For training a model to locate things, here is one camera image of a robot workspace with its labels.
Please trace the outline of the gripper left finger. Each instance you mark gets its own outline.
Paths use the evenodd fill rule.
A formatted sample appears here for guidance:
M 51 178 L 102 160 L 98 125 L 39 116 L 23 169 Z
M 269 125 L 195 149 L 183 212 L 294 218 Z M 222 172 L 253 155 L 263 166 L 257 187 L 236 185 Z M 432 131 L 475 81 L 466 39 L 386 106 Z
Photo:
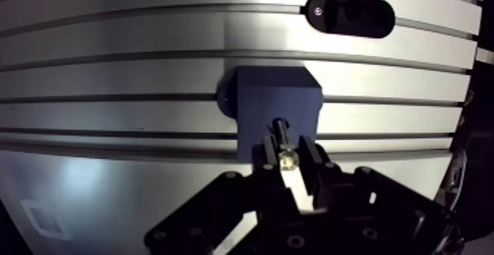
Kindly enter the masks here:
M 249 212 L 255 214 L 257 224 L 230 253 L 284 250 L 289 234 L 300 227 L 300 212 L 282 180 L 277 150 L 273 137 L 264 137 L 252 148 L 251 175 L 227 171 L 217 176 L 146 233 L 148 252 L 212 254 Z

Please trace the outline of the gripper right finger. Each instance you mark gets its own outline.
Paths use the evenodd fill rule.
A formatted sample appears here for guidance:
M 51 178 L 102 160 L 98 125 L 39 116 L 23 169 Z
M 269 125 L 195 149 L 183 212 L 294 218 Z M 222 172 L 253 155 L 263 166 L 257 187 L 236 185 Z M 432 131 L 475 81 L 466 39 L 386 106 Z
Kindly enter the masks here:
M 314 254 L 449 254 L 462 244 L 453 211 L 369 167 L 345 173 L 307 136 L 301 173 L 316 213 L 304 226 Z

